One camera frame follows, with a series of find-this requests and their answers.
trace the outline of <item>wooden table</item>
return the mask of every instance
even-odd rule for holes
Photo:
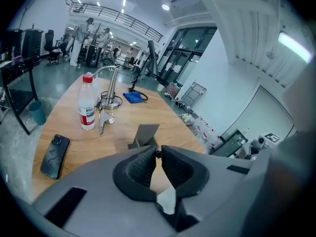
[[[110,83],[109,80],[100,78],[97,78],[96,82],[100,91],[107,90]],[[61,169],[61,177],[86,162],[128,150],[127,144],[133,142],[139,124],[160,124],[155,135],[155,139],[160,146],[170,145],[199,153],[204,152],[195,136],[156,92],[136,87],[135,89],[145,93],[149,100],[147,103],[130,104],[122,95],[128,92],[127,88],[130,85],[119,82],[116,83],[115,92],[123,99],[123,104],[118,109],[113,110],[115,123],[105,125],[104,133],[99,135],[99,120],[96,112],[95,127],[92,130],[82,129],[77,110],[77,93],[81,83],[82,77],[79,77],[70,86],[52,110],[43,127],[33,162],[32,197],[34,199],[57,182],[57,180],[51,179],[40,172],[40,165],[46,149],[55,134],[70,139]],[[162,170],[161,160],[157,159],[151,190],[159,194],[168,187],[170,187],[170,182]]]

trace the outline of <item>bottle label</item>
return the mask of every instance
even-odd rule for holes
[[[91,125],[94,123],[94,106],[84,108],[78,105],[81,124]]]

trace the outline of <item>blue trash bin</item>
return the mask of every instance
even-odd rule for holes
[[[34,118],[38,125],[44,125],[46,122],[46,117],[43,109],[43,105],[41,101],[35,101],[30,105],[30,113],[31,116]]]

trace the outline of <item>blue cloth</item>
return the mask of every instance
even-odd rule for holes
[[[131,104],[142,103],[143,99],[139,92],[130,92],[123,93],[123,96],[130,102]]]

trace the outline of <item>desk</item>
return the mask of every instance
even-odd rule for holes
[[[99,93],[101,93],[108,88],[110,80],[97,78],[96,82],[100,88]],[[89,161],[128,150],[127,144],[133,142],[139,124],[144,123],[160,124],[155,135],[159,146],[172,145],[199,153],[204,152],[195,136],[156,92],[136,87],[135,89],[145,93],[149,100],[147,103],[130,104],[122,96],[123,93],[128,92],[127,88],[130,85],[119,82],[116,83],[115,92],[123,99],[123,104],[113,110],[115,123],[105,125],[104,133],[99,135],[99,120],[98,115],[95,115],[95,127],[92,130],[82,129],[77,110],[77,93],[81,83],[82,76],[61,97],[43,127],[33,162],[34,199],[56,182],[40,172],[46,149],[56,133],[70,139],[61,169],[61,177]],[[159,194],[170,185],[162,170],[161,159],[157,159],[151,189]]]
[[[3,86],[5,91],[5,102],[1,106],[12,109],[16,119],[18,120],[27,135],[30,135],[30,132],[20,119],[20,114],[33,99],[38,100],[35,91],[32,70],[33,66],[39,64],[39,62],[39,59],[23,58],[20,62],[9,62],[6,64],[3,63],[2,66],[0,65],[0,86]],[[8,88],[8,85],[11,82],[27,72],[29,72],[29,79],[32,89],[31,92],[24,90],[13,90]]]

